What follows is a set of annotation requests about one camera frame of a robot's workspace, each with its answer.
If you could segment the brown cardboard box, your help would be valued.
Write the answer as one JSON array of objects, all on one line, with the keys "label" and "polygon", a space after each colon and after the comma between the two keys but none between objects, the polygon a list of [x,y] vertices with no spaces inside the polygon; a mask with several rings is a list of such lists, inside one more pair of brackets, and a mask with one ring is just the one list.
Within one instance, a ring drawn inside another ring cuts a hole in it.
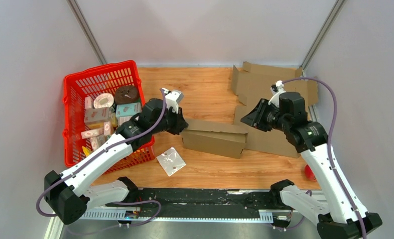
[{"label": "brown cardboard box", "polygon": [[228,123],[200,119],[186,121],[188,127],[181,133],[184,148],[229,158],[241,158],[247,144],[247,130]]}]

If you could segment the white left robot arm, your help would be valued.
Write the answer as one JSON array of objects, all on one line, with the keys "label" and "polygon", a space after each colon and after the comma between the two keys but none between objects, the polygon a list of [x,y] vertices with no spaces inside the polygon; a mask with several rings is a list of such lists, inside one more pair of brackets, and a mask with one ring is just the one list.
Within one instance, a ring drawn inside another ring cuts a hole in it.
[{"label": "white left robot arm", "polygon": [[126,178],[111,184],[92,187],[92,183],[118,161],[147,144],[154,134],[168,132],[179,135],[188,127],[180,97],[169,93],[163,99],[153,98],[140,113],[124,122],[98,149],[80,163],[61,173],[50,171],[44,177],[44,192],[40,196],[64,224],[69,225],[91,208],[112,202],[133,206],[138,194]]}]

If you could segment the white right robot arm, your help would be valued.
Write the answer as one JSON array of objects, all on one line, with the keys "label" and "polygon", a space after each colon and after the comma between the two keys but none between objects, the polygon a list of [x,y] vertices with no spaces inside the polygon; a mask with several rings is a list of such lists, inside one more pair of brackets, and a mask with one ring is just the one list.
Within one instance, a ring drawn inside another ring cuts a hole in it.
[{"label": "white right robot arm", "polygon": [[320,123],[308,120],[300,93],[277,93],[269,101],[260,99],[241,122],[264,132],[282,131],[314,173],[327,201],[323,205],[290,180],[282,180],[271,185],[272,206],[296,209],[316,225],[322,239],[364,239],[383,224],[380,215],[367,210],[341,175],[328,134]]}]

